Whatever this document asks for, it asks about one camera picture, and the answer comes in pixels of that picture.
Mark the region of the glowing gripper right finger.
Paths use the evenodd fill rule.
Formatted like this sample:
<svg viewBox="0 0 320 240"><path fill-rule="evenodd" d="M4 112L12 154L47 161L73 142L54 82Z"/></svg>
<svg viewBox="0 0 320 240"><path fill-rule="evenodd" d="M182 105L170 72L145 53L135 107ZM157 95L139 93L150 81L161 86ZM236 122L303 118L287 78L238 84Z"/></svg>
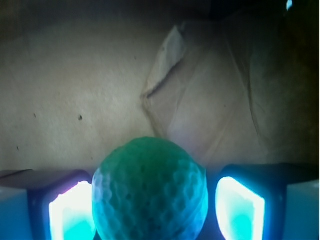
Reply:
<svg viewBox="0 0 320 240"><path fill-rule="evenodd" d="M312 164L230 164L220 172L214 196L226 240L313 238Z"/></svg>

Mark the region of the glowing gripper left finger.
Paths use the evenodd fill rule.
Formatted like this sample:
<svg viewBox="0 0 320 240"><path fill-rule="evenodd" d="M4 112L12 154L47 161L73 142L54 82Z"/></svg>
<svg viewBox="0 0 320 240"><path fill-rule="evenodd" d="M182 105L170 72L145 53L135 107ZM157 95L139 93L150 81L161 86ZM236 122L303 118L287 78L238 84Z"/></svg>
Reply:
<svg viewBox="0 0 320 240"><path fill-rule="evenodd" d="M28 206L35 240L93 240L92 178L84 170L29 171Z"/></svg>

